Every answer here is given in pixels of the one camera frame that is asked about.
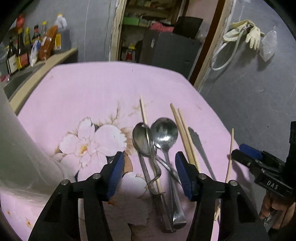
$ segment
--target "screw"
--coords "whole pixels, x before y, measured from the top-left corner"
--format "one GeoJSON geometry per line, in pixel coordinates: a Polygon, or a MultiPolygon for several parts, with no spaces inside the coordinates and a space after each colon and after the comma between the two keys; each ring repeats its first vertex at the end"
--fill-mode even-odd
{"type": "Polygon", "coordinates": [[[237,182],[235,180],[231,180],[229,183],[231,186],[237,186],[237,182]]]}
{"type": "Polygon", "coordinates": [[[64,179],[63,181],[61,181],[62,185],[67,185],[70,181],[68,179],[64,179]]]}
{"type": "Polygon", "coordinates": [[[101,174],[99,173],[93,174],[93,179],[100,179],[100,178],[101,178],[101,174]]]}
{"type": "Polygon", "coordinates": [[[203,173],[199,174],[198,177],[203,180],[207,178],[207,176],[203,173]]]}

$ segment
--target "pink tablecloth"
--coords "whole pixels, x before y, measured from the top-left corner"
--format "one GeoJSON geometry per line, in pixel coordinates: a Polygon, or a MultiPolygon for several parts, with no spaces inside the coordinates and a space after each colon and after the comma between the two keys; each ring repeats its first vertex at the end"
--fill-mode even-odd
{"type": "MultiPolygon", "coordinates": [[[[217,180],[224,181],[230,134],[200,94],[173,71],[122,62],[60,65],[31,94],[19,120],[42,150],[73,174],[79,171],[78,180],[99,172],[107,162],[106,156],[118,150],[128,153],[131,165],[114,198],[104,205],[114,241],[186,240],[195,203],[186,199],[180,185],[187,225],[174,234],[164,234],[155,222],[155,211],[131,140],[133,127],[142,121],[140,95],[150,125],[159,117],[174,119],[170,103],[182,110],[187,125],[199,134],[217,180]]],[[[181,138],[169,152],[171,162],[177,151],[184,152],[181,138]]],[[[202,172],[210,175],[198,156],[202,172]]],[[[161,183],[168,191],[167,172],[162,171],[161,183]]],[[[231,178],[250,194],[246,168],[234,163],[231,178]]],[[[17,234],[27,240],[42,206],[4,194],[1,206],[17,234]]],[[[218,230],[215,222],[212,240],[217,240],[218,230]]]]}

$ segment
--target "wooden counter edge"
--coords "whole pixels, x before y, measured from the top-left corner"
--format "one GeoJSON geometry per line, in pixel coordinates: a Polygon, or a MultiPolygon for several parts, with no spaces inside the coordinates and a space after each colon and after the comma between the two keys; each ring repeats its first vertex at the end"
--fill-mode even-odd
{"type": "Polygon", "coordinates": [[[40,83],[43,77],[56,65],[63,62],[70,55],[74,54],[78,51],[78,48],[72,48],[64,53],[55,54],[51,56],[45,64],[37,70],[30,79],[24,83],[24,85],[19,89],[19,91],[14,95],[14,97],[10,100],[10,106],[17,115],[21,108],[23,107],[26,100],[29,98],[30,94],[36,88],[36,86],[40,83]]]}

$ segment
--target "wooden chopstick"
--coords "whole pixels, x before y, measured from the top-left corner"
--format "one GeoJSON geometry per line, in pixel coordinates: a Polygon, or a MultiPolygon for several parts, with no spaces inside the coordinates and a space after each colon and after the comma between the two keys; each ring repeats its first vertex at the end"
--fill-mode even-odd
{"type": "MultiPolygon", "coordinates": [[[[146,111],[145,111],[145,105],[144,105],[142,96],[140,96],[140,106],[141,106],[141,112],[142,112],[143,122],[146,125],[148,125],[147,115],[146,115],[146,111]]],[[[160,180],[159,179],[156,179],[156,186],[157,186],[158,193],[162,193],[163,192],[163,188],[161,186],[161,183],[160,183],[160,180]]]]}
{"type": "MultiPolygon", "coordinates": [[[[225,178],[225,182],[228,183],[230,179],[230,172],[232,168],[232,159],[231,159],[231,153],[233,151],[233,144],[234,144],[234,128],[231,129],[231,141],[230,141],[230,152],[229,152],[229,159],[228,159],[228,167],[227,167],[227,174],[225,178]]],[[[216,214],[214,217],[214,220],[216,221],[220,215],[221,206],[220,204],[217,207],[216,214]]]]}
{"type": "Polygon", "coordinates": [[[183,129],[185,130],[185,134],[187,136],[187,139],[188,139],[188,142],[189,142],[189,146],[190,146],[190,150],[192,152],[192,156],[193,156],[193,159],[194,159],[194,164],[198,170],[199,173],[201,173],[201,169],[200,169],[200,165],[198,163],[198,159],[197,159],[197,154],[195,152],[195,148],[194,148],[194,144],[193,144],[193,141],[192,141],[192,138],[191,138],[191,135],[189,133],[189,130],[188,130],[188,127],[185,123],[185,120],[183,118],[183,115],[182,115],[182,112],[181,110],[178,108],[178,112],[179,112],[179,115],[180,115],[180,118],[181,118],[181,122],[182,122],[182,125],[183,125],[183,129]]]}
{"type": "Polygon", "coordinates": [[[179,129],[179,132],[180,132],[180,135],[181,135],[181,139],[182,139],[182,142],[183,142],[183,146],[185,148],[185,152],[186,152],[188,161],[189,161],[190,164],[195,165],[194,157],[193,157],[190,145],[189,145],[189,141],[187,139],[186,133],[185,133],[185,131],[183,129],[183,125],[182,125],[182,123],[181,123],[181,121],[179,119],[179,116],[178,116],[178,114],[176,112],[176,109],[175,109],[175,107],[174,107],[174,105],[172,103],[170,104],[170,108],[172,109],[173,115],[175,117],[176,125],[177,125],[177,127],[179,129]]]}

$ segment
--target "blue gripper pad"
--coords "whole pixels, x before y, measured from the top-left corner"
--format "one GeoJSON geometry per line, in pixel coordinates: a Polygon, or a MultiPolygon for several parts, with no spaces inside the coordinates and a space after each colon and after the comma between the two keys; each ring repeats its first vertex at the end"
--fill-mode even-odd
{"type": "Polygon", "coordinates": [[[106,164],[102,171],[101,175],[104,178],[104,181],[108,184],[107,198],[108,200],[113,197],[118,182],[122,177],[122,171],[124,168],[124,153],[118,151],[110,164],[106,164]]]}
{"type": "Polygon", "coordinates": [[[248,156],[252,157],[253,159],[262,160],[263,156],[260,151],[254,149],[253,147],[250,147],[246,144],[241,144],[239,146],[239,150],[248,156]]]}
{"type": "Polygon", "coordinates": [[[189,164],[183,154],[178,151],[175,156],[175,165],[178,171],[178,175],[182,184],[183,192],[185,196],[191,201],[195,201],[195,188],[198,171],[195,165],[189,164]]]}

